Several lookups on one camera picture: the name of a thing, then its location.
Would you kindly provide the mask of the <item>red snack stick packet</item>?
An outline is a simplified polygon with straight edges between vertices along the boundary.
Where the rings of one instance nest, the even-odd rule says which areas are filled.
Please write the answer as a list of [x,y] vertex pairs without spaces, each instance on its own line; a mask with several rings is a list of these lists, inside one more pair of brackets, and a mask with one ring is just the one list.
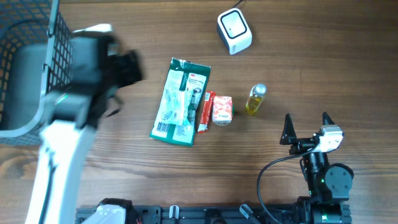
[[203,111],[198,125],[198,134],[204,133],[208,130],[208,123],[210,121],[210,114],[213,106],[213,100],[216,96],[214,91],[206,91],[205,100],[203,104]]

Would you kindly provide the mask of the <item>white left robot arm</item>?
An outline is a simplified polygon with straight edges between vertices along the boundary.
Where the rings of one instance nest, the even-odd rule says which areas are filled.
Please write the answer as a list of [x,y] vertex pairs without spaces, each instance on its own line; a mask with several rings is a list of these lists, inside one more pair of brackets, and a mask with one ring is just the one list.
[[45,126],[40,132],[37,171],[26,223],[73,223],[80,177],[98,131],[116,92],[143,79],[134,50],[120,53],[113,34],[84,32],[76,45],[72,81],[43,98]]

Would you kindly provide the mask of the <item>yellow oil bottle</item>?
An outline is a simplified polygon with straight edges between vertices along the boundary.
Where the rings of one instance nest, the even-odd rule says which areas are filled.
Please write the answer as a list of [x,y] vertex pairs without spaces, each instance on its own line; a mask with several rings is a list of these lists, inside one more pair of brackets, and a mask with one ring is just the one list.
[[255,115],[259,110],[261,103],[267,92],[267,87],[263,83],[254,85],[245,104],[245,112],[249,115]]

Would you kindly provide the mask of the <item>grey plastic mesh basket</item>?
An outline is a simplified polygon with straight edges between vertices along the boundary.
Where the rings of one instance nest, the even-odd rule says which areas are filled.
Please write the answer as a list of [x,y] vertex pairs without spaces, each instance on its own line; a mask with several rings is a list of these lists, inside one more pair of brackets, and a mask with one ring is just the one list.
[[72,33],[59,6],[1,1],[1,144],[40,144],[42,98],[72,80]]

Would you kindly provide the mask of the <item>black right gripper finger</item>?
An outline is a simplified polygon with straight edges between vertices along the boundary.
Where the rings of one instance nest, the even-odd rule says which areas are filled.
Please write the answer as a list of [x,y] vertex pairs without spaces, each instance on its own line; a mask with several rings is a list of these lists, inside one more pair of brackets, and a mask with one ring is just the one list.
[[323,125],[334,125],[335,124],[327,112],[323,112],[322,122],[323,122]]
[[280,145],[292,145],[297,142],[297,135],[295,133],[294,125],[290,114],[287,113],[284,121],[284,129],[280,138]]

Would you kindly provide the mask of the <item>green glove package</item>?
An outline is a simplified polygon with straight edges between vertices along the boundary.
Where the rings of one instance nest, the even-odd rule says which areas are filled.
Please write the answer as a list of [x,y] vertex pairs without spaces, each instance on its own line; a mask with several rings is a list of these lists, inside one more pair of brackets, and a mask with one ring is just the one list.
[[150,137],[192,146],[196,113],[206,92],[211,67],[173,58]]

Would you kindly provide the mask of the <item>red tissue pack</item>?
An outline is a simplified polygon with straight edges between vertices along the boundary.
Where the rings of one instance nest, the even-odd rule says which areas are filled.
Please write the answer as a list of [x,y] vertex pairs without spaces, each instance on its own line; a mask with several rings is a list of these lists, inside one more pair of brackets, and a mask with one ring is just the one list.
[[212,120],[218,126],[226,126],[232,122],[233,100],[230,96],[216,95],[213,99]]

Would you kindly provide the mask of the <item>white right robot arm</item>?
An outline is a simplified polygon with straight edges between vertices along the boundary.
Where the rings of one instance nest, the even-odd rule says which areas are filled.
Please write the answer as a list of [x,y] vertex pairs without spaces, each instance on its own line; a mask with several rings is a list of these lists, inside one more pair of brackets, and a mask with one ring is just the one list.
[[308,197],[297,199],[299,223],[352,223],[346,202],[353,186],[354,172],[342,163],[329,163],[328,153],[339,148],[344,132],[329,115],[322,114],[320,130],[309,138],[298,138],[289,114],[285,116],[280,144],[290,146],[289,154],[299,156],[308,186]]

